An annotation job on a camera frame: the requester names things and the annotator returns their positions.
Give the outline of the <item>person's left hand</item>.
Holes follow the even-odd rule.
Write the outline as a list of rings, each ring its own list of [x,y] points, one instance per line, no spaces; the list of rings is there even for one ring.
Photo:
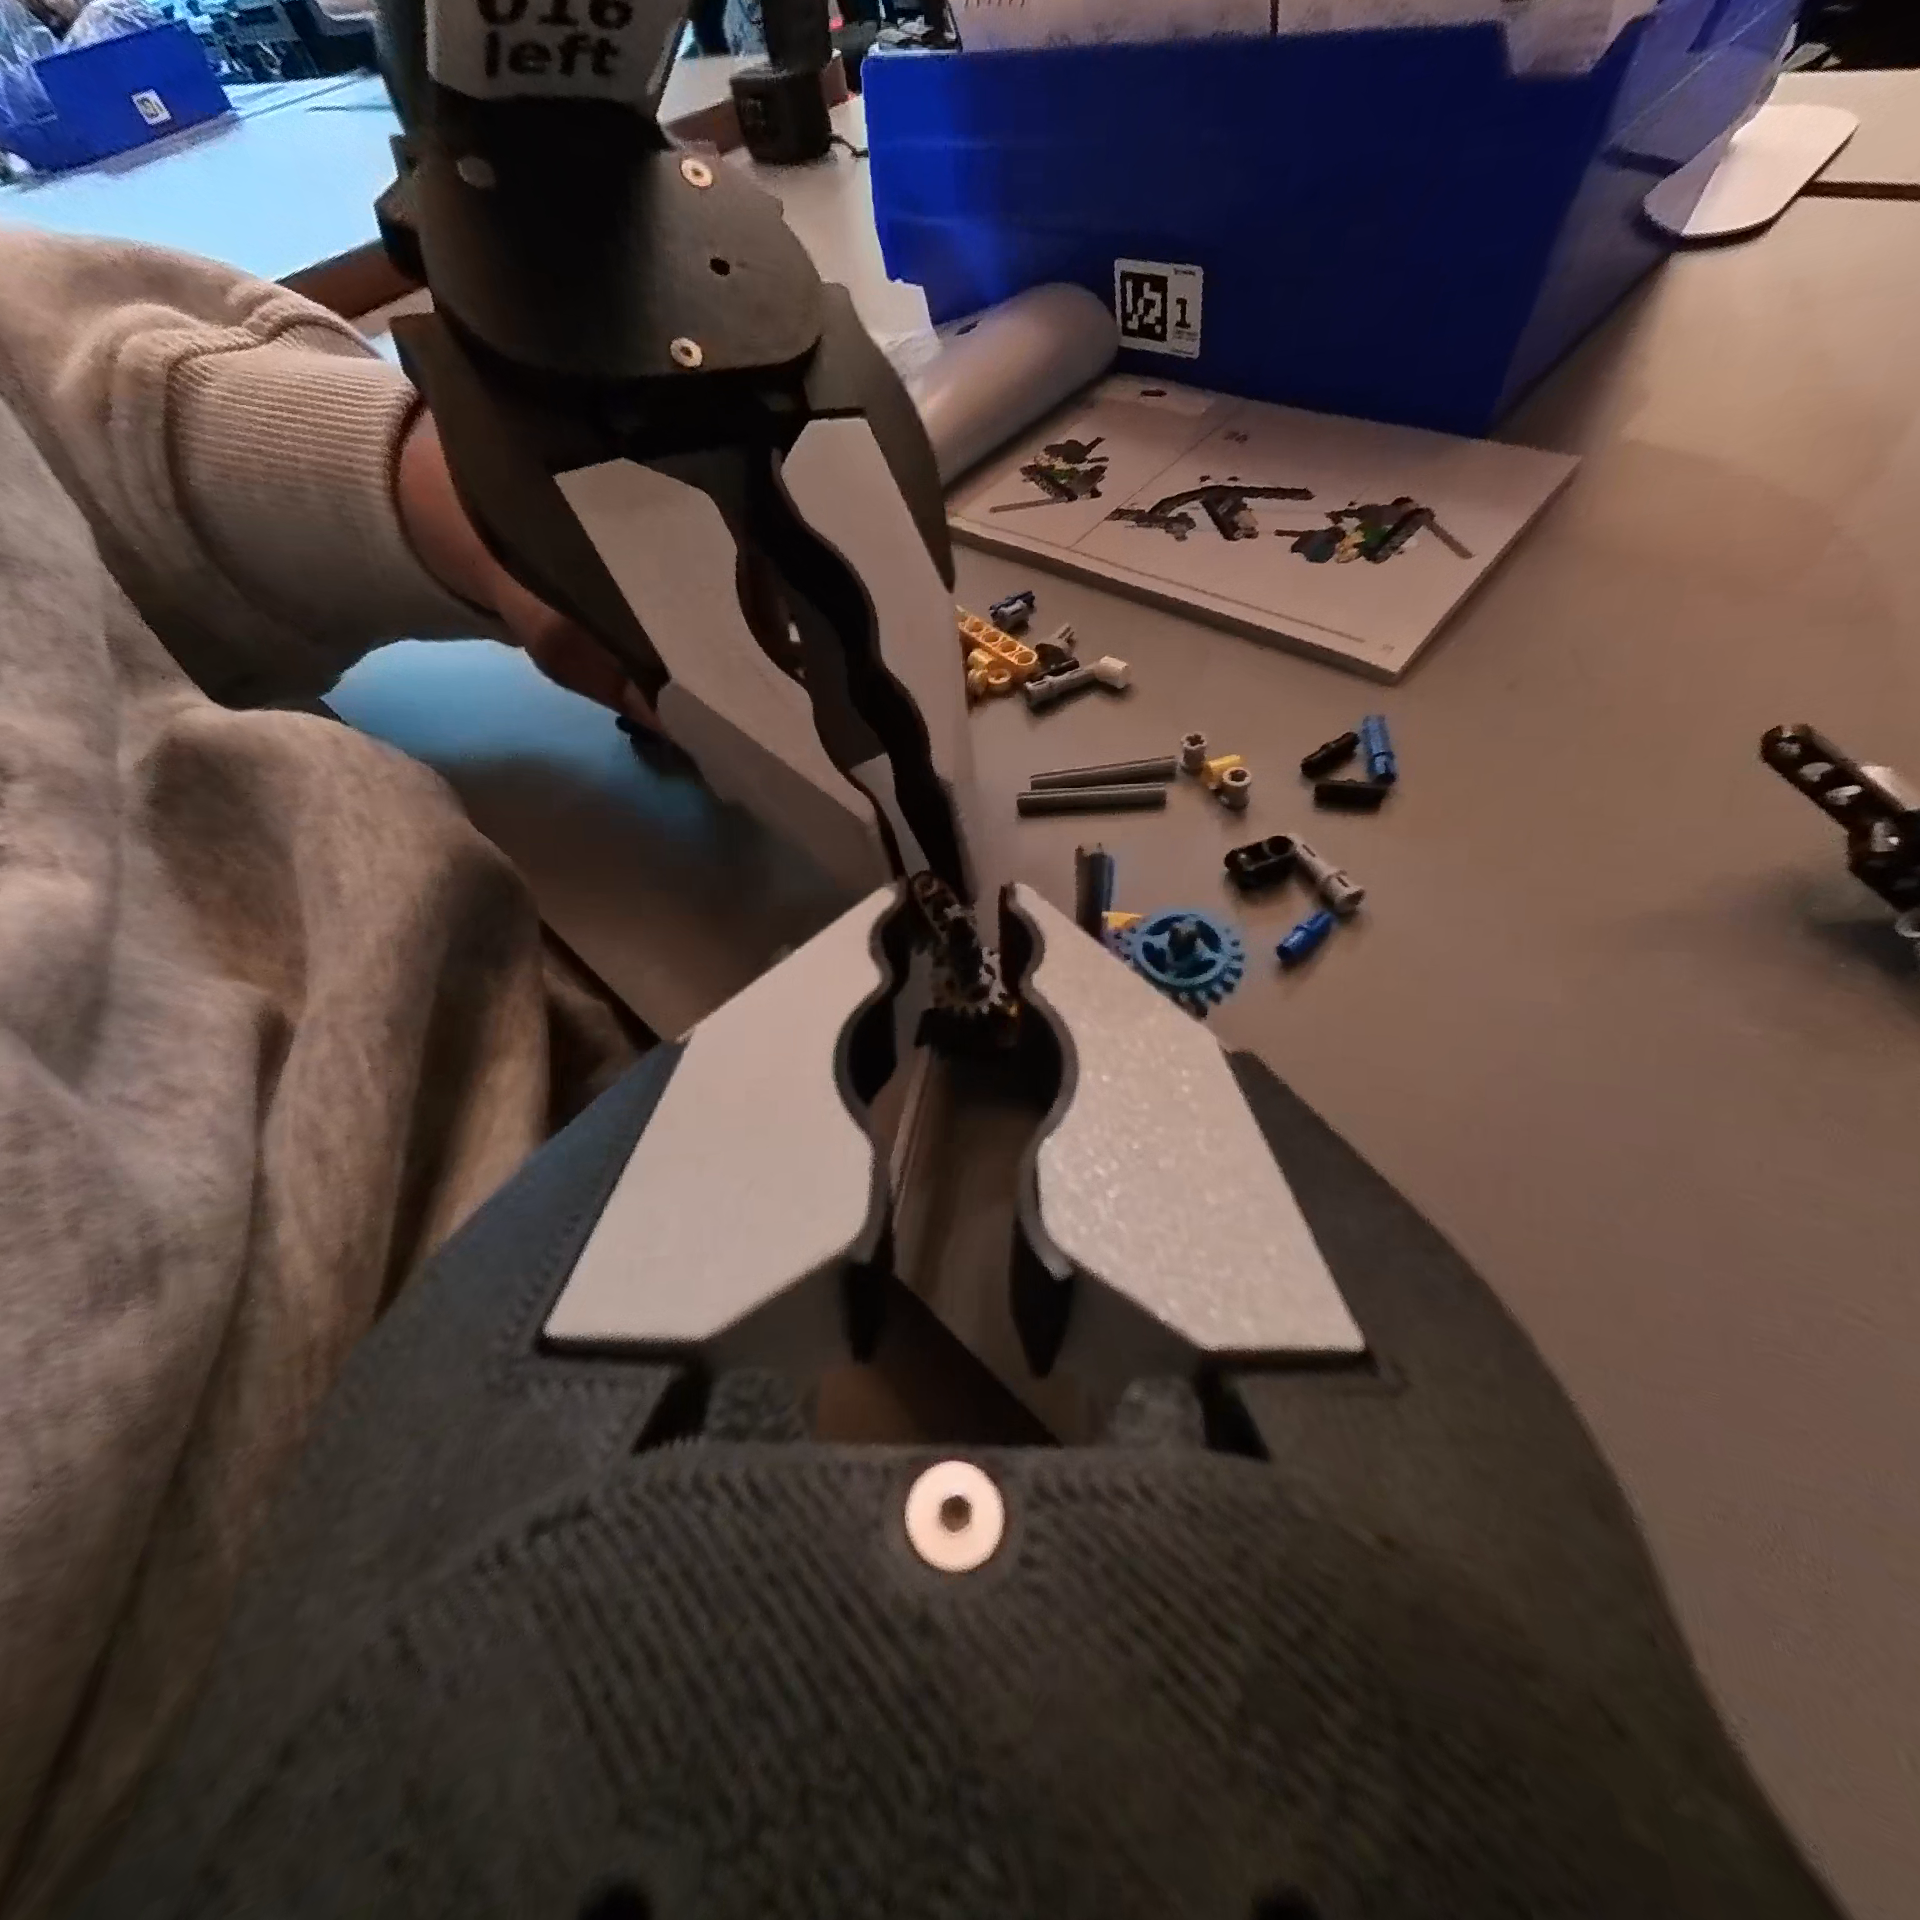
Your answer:
[[[467,519],[423,404],[400,434],[392,492],[401,539],[447,597],[483,615],[547,682],[641,735],[660,733],[656,711],[611,655],[493,558]]]

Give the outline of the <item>lego instruction booklet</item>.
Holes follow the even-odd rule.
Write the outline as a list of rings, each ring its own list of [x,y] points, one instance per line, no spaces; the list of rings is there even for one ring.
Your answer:
[[[956,537],[1397,685],[1577,456],[1109,376],[951,492]]]

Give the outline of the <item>black connector with grey pin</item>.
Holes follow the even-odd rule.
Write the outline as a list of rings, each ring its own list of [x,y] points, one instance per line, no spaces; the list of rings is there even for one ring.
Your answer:
[[[1331,858],[1292,834],[1270,834],[1229,849],[1222,874],[1241,896],[1268,895],[1297,881],[1317,906],[1338,921],[1359,913],[1365,890]]]

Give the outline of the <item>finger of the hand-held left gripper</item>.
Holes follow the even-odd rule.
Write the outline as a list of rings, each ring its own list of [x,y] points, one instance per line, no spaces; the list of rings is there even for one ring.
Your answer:
[[[812,419],[780,464],[793,523],[780,561],[827,623],[852,713],[875,741],[909,873],[976,883],[964,825],[967,696],[951,588],[866,417]]]
[[[705,491],[626,459],[555,486],[665,670],[652,701],[665,738],[711,794],[855,895],[905,879],[920,849],[822,612],[783,591],[799,637],[789,672],[756,637],[738,540]]]

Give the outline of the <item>colourful lego gear assembly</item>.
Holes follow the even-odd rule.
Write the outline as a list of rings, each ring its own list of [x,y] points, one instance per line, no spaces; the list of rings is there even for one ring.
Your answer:
[[[931,873],[907,881],[914,944],[926,957],[927,1006],[917,1045],[951,1059],[991,1059],[1024,1040],[1024,1000],[1003,953],[983,943],[973,909]],[[1238,928],[1197,909],[1118,909],[1118,860],[1104,844],[1072,854],[1072,921],[1156,994],[1196,1019],[1226,1002],[1245,970]]]

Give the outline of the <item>small distant blue bin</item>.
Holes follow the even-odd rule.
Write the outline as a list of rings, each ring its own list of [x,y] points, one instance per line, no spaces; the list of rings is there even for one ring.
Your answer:
[[[3,27],[2,149],[36,175],[68,175],[232,116],[189,27],[160,21],[80,47],[40,44],[25,14]]]

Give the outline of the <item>black lego subassembly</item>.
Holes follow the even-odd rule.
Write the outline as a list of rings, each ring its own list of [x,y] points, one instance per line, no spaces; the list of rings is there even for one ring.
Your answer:
[[[1844,752],[1809,724],[1765,731],[1757,759],[1840,831],[1846,873],[1890,909],[1891,933],[1917,949],[1916,784]]]

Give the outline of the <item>blue plastic bin white box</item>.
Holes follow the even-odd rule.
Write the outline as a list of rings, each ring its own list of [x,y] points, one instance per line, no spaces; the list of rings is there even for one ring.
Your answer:
[[[879,254],[935,325],[1072,284],[1130,372],[1480,436],[1667,261],[1650,197],[1763,102],[1795,16],[1653,5],[1570,77],[1489,23],[874,52]]]

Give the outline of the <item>person's left forearm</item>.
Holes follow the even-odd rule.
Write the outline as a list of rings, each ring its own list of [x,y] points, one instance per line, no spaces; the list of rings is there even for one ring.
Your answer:
[[[203,694],[306,705],[483,621],[407,537],[421,401],[323,307],[193,254],[6,226],[3,410]]]

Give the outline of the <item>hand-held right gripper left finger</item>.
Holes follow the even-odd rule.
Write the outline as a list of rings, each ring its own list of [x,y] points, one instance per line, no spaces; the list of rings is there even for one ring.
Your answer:
[[[875,888],[686,1033],[547,1348],[710,1371],[868,1356],[891,1248],[871,1102],[912,946],[905,886]]]

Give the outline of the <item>white stand base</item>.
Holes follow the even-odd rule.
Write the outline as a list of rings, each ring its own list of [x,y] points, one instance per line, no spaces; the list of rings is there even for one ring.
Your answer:
[[[1678,247],[1716,247],[1770,229],[1859,130],[1838,107],[1767,105],[1645,194],[1641,225]]]

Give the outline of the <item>black device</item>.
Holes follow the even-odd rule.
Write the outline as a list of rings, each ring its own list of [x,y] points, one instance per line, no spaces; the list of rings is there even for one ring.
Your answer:
[[[827,74],[836,61],[827,2],[738,2],[728,8],[731,107],[756,163],[803,166],[833,144]]]

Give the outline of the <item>yellow lego connector block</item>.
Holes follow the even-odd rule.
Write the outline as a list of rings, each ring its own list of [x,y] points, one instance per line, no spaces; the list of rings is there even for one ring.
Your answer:
[[[1038,650],[1019,637],[966,606],[956,606],[954,612],[969,706],[1013,699],[1041,674]]]

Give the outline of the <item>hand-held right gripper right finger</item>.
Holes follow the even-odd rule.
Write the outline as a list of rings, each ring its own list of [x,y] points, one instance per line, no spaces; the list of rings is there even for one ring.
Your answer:
[[[1009,1311],[1038,1378],[1330,1369],[1369,1350],[1229,1057],[1024,883],[1000,895],[1056,1068],[1019,1154]]]

